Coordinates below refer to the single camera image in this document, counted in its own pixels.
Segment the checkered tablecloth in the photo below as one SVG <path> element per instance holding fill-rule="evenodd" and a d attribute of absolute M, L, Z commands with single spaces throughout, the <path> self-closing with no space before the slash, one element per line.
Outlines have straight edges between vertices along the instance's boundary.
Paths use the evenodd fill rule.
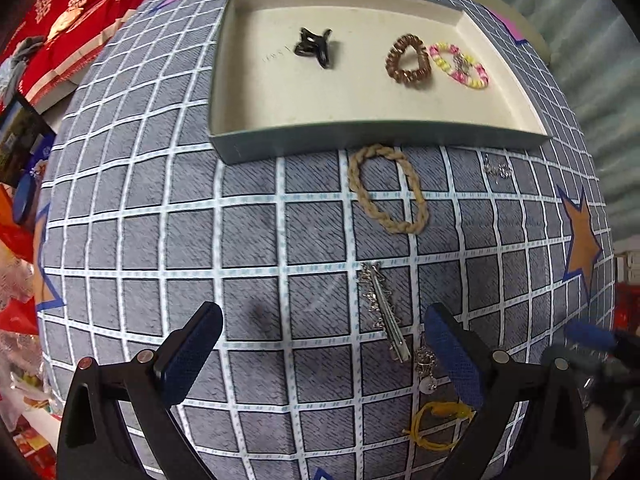
<path fill-rule="evenodd" d="M 227 0 L 147 0 L 105 47 L 63 120 L 43 184 L 42 265 L 66 306 L 39 313 L 48 371 L 65 398 L 74 364 L 156 348 L 204 300 L 225 330 L 187 400 L 173 408 L 219 480 L 430 478 L 445 454 L 402 434 L 424 402 L 410 364 L 391 359 L 358 291 L 360 261 L 381 260 L 414 348 L 420 306 L 441 301 L 466 328 L 535 362 L 567 319 L 610 325 L 612 256 L 593 161 L 564 95 L 528 43 L 469 0 L 468 12 L 521 80 L 554 137 L 529 152 L 403 148 L 430 222 L 389 235 L 349 191 L 349 153 L 225 166 L 207 138 L 215 33 Z M 513 177 L 482 170 L 487 155 Z M 411 219 L 399 167 L 370 160 L 379 207 Z M 559 197 L 585 192 L 604 249 L 590 293 L 564 280 L 572 228 Z M 433 397 L 454 399 L 442 373 Z M 162 478 L 130 407 L 127 425 Z M 524 416 L 517 406 L 490 470 Z M 425 416 L 431 440 L 465 423 Z"/>

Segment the beige braided hair tie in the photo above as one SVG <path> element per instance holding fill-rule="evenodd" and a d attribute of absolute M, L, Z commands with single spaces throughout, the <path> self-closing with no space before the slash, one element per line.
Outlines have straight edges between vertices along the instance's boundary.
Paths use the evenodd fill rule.
<path fill-rule="evenodd" d="M 389 213 L 380 211 L 376 205 L 371 201 L 369 193 L 360 181 L 360 165 L 368 158 L 375 156 L 383 156 L 388 160 L 394 160 L 404 171 L 411 190 L 415 195 L 415 203 L 418 206 L 418 215 L 414 223 L 407 221 L 393 220 Z M 351 155 L 349 159 L 349 168 L 347 170 L 349 177 L 349 188 L 358 196 L 358 202 L 364 209 L 366 215 L 372 220 L 377 220 L 382 227 L 384 227 L 389 233 L 406 233 L 406 234 L 418 234 L 424 229 L 424 226 L 429 219 L 429 211 L 427 210 L 427 201 L 422 195 L 420 190 L 420 177 L 415 173 L 414 167 L 409 163 L 406 156 L 402 152 L 396 152 L 393 148 L 388 146 L 382 146 L 382 144 L 374 144 L 372 146 L 366 146 L 359 152 Z"/>

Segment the gray curtain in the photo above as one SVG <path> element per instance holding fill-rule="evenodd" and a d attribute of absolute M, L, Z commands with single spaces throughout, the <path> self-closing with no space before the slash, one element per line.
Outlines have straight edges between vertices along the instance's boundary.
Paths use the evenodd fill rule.
<path fill-rule="evenodd" d="M 640 233 L 640 43 L 611 0 L 502 0 L 542 34 L 578 117 L 614 240 Z"/>

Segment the table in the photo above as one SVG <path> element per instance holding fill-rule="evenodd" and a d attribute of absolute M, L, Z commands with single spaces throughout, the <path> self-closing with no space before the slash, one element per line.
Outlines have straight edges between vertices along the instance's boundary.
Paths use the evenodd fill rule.
<path fill-rule="evenodd" d="M 39 265 L 63 300 L 52 293 L 39 319 L 61 398 L 82 356 L 105 364 L 156 348 L 214 299 L 225 331 L 173 410 L 220 480 L 306 480 L 318 468 L 335 480 L 430 478 L 444 455 L 402 434 L 425 400 L 359 295 L 360 261 L 382 261 L 414 348 L 420 307 L 433 301 L 522 361 L 564 341 L 567 319 L 610 326 L 609 228 L 583 135 L 534 50 L 486 9 L 431 0 L 473 17 L 554 138 L 528 152 L 403 148 L 431 219 L 419 235 L 389 235 L 348 189 L 349 153 L 217 160 L 207 98 L 227 0 L 164 1 L 147 0 L 101 53 L 63 120 L 42 187 L 40 205 L 50 205 L 40 216 Z M 513 176 L 488 176 L 485 157 Z M 362 177 L 379 206 L 410 218 L 412 196 L 394 163 L 371 160 Z M 579 260 L 574 248 L 584 247 Z M 594 261 L 587 291 L 582 276 Z M 455 399 L 437 375 L 431 399 Z M 161 478 L 123 409 L 145 467 Z M 492 471 L 523 416 L 518 406 Z M 422 424 L 440 442 L 465 427 L 426 416 Z"/>

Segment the red blanket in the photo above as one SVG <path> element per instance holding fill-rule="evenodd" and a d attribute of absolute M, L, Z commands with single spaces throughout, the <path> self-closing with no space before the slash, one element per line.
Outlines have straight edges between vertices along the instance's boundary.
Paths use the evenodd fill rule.
<path fill-rule="evenodd" d="M 24 72 L 18 90 L 34 104 L 53 86 L 91 63 L 142 1 L 37 0 L 0 56 L 0 62 L 10 56 L 24 38 L 46 36 L 67 9 L 84 9 L 71 27 L 38 51 Z"/>

